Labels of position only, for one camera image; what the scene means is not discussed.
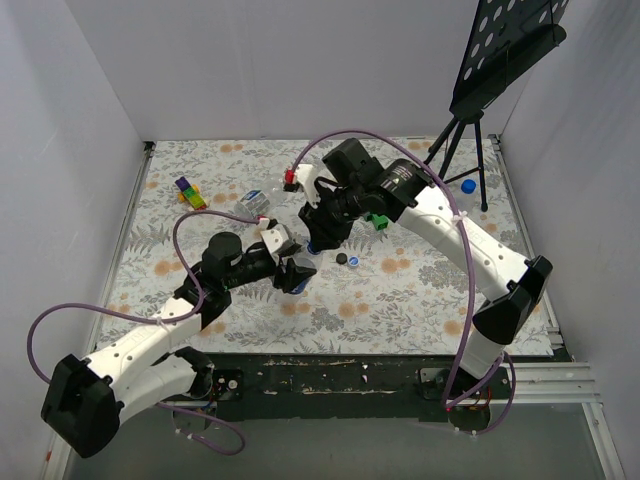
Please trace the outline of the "blue label bottle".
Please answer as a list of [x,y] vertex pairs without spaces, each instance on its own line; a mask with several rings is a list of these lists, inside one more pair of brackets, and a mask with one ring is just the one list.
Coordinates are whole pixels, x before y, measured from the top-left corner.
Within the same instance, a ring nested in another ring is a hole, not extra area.
[[300,295],[304,292],[312,277],[319,271],[322,263],[322,254],[316,252],[309,241],[301,250],[293,256],[296,265],[294,279],[300,281],[292,289],[292,295]]

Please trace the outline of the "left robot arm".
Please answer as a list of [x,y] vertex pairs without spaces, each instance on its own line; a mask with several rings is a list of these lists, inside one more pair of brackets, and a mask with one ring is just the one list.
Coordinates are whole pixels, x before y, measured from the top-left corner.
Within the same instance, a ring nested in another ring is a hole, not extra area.
[[80,457],[100,452],[124,422],[166,398],[208,396],[212,363],[182,343],[224,313],[232,289],[269,279],[275,289],[297,295],[317,268],[278,225],[248,248],[234,233],[214,235],[192,271],[149,323],[55,366],[41,417]]

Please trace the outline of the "Pepsi plastic bottle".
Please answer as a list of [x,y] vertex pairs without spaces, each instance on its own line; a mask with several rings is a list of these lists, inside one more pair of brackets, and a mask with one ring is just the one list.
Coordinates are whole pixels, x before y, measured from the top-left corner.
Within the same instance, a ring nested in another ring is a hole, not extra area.
[[470,212],[476,203],[477,198],[477,186],[473,194],[467,195],[461,191],[462,181],[456,181],[449,184],[450,191],[454,197],[456,205],[460,211]]

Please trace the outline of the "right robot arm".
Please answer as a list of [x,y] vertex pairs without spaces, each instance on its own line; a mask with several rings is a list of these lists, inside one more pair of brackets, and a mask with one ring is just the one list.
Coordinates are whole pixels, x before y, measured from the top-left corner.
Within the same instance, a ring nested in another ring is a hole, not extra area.
[[322,161],[330,180],[301,161],[285,175],[285,184],[306,196],[299,216],[314,251],[339,248],[360,217],[385,216],[467,273],[473,281],[470,294],[484,296],[452,373],[460,395],[479,395],[489,384],[490,368],[540,302],[551,262],[542,255],[528,259],[494,239],[458,210],[432,173],[407,157],[384,167],[359,140],[350,138]]

